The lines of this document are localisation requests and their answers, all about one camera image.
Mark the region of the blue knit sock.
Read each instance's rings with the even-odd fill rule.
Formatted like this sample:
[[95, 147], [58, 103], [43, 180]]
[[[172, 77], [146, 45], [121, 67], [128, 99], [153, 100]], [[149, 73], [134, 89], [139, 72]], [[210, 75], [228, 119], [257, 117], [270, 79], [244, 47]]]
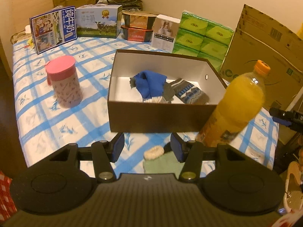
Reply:
[[161, 96], [167, 76], [153, 71], [145, 70], [130, 78], [130, 87], [139, 91], [142, 98], [150, 99]]

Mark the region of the white product box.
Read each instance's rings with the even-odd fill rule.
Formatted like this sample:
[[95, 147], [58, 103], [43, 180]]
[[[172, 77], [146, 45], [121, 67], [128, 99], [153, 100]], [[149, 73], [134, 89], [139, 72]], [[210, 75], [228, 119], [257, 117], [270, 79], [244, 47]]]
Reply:
[[178, 33], [180, 19], [160, 14], [153, 27], [151, 46], [172, 53]]

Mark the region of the blue white milk carton box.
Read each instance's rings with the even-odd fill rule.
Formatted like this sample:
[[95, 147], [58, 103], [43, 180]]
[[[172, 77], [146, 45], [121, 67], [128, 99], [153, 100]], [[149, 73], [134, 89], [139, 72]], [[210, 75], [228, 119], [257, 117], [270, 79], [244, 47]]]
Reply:
[[29, 19], [37, 54], [77, 39], [76, 8], [53, 9]]

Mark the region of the green cloth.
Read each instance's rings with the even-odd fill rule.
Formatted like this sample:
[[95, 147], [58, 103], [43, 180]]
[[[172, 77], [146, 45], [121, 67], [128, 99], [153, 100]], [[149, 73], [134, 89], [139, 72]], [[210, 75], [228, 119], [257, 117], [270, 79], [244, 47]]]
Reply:
[[145, 174], [167, 174], [172, 173], [179, 178], [184, 163], [180, 163], [171, 151], [164, 153], [154, 160], [144, 160], [143, 168]]

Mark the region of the pink lidded canister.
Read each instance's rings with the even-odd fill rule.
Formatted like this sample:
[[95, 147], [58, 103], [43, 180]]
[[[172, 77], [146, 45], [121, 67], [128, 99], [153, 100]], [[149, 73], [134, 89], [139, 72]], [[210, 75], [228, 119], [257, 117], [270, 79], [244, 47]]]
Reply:
[[63, 108], [77, 106], [83, 99], [76, 71], [76, 60], [71, 55], [63, 55], [50, 60], [45, 65], [47, 83], [54, 89], [58, 104]]

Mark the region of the cow picture milk box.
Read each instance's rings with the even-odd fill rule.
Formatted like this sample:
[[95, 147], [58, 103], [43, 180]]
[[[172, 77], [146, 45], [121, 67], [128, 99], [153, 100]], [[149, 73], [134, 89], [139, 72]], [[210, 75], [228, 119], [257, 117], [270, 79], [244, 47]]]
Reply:
[[121, 5], [84, 5], [76, 9], [78, 37], [117, 38], [121, 30]]

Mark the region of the large brown cardboard box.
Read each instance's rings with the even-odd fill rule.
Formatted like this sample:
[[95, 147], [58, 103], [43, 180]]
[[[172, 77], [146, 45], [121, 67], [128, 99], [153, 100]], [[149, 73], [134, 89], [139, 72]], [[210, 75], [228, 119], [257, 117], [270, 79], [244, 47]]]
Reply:
[[231, 82], [251, 72], [257, 60], [271, 68], [265, 80], [264, 108], [301, 112], [302, 39], [272, 17], [244, 5], [219, 73]]

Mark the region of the red white checked cloth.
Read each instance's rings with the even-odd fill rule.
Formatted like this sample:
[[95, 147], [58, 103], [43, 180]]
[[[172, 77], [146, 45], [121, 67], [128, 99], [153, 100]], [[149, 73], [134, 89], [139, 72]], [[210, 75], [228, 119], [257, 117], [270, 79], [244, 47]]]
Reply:
[[12, 179], [0, 171], [0, 222], [4, 222], [17, 212], [10, 194]]

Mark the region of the cream knitted hair scrunchie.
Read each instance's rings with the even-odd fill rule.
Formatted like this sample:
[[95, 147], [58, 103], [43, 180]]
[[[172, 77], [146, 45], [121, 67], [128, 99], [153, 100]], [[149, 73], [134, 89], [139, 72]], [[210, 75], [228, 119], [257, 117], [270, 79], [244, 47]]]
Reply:
[[144, 159], [145, 160], [154, 160], [164, 154], [164, 148], [160, 145], [156, 145], [149, 150], [144, 152]]

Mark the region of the orange juice bottle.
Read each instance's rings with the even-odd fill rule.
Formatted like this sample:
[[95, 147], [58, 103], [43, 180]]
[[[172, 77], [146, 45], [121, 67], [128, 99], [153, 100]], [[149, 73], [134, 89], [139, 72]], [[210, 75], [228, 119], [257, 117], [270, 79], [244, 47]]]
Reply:
[[195, 140], [207, 147], [232, 142], [263, 107], [265, 79], [270, 70], [268, 64], [257, 60], [252, 72], [232, 80]]

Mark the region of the brown cardboard shoe box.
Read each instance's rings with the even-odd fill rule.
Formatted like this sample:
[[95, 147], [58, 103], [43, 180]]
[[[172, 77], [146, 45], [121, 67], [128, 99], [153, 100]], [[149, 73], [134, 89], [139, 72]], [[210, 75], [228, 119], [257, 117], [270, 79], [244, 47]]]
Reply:
[[226, 91], [206, 59], [117, 50], [108, 91], [113, 132], [197, 132]]

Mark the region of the blue white checked bedsheet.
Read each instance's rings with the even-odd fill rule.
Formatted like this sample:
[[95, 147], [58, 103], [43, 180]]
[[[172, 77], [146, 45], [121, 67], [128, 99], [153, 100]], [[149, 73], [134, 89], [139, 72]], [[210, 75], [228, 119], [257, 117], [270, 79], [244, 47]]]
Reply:
[[[156, 51], [150, 43], [117, 38], [78, 37], [41, 54], [33, 41], [13, 44], [13, 84], [16, 121], [28, 166], [66, 144], [88, 147], [110, 141], [117, 133], [109, 127], [107, 96], [116, 50]], [[273, 169], [279, 126], [262, 109], [231, 145], [255, 161]], [[172, 162], [169, 133], [124, 133], [124, 148], [113, 168], [120, 173], [165, 172]], [[150, 154], [155, 162], [144, 161]]]

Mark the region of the orange food box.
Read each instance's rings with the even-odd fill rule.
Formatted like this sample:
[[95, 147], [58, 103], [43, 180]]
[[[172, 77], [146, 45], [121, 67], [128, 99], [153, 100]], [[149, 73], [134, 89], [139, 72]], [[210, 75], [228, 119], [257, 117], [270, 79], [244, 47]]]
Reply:
[[150, 42], [152, 38], [153, 30], [140, 29], [127, 27], [125, 25], [121, 26], [123, 30], [123, 38], [128, 41], [134, 42]]
[[142, 11], [123, 13], [125, 26], [129, 28], [138, 28], [144, 30], [152, 30], [157, 15]]

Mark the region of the lower orange food box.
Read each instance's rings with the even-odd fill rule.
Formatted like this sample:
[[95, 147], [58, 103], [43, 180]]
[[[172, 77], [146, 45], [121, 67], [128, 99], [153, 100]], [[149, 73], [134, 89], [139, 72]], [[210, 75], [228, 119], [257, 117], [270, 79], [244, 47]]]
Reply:
[[123, 38], [128, 41], [134, 42], [150, 42], [152, 38], [153, 30], [140, 29], [127, 27], [125, 25], [121, 26], [123, 30]]

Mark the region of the grey patterned knit sock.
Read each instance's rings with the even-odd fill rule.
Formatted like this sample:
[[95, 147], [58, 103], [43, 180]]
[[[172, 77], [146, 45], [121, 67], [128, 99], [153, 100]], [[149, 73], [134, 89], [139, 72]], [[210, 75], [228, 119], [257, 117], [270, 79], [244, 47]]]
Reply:
[[172, 82], [165, 82], [162, 96], [168, 103], [205, 105], [209, 102], [209, 97], [206, 93], [181, 78]]

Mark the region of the upper orange food box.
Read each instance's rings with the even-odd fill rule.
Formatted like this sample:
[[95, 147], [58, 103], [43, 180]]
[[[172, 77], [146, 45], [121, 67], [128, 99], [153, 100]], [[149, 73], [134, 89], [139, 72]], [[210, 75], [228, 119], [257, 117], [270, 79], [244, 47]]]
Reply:
[[144, 30], [152, 30], [157, 15], [142, 11], [123, 13], [125, 26], [129, 28], [138, 28]]

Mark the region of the green tissue pack bundle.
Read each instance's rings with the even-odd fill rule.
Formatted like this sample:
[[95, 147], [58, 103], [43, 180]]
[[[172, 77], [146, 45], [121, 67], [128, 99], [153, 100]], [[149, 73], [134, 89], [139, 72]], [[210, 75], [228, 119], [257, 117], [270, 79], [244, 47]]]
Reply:
[[219, 71], [233, 34], [229, 27], [184, 10], [173, 53], [207, 59]]

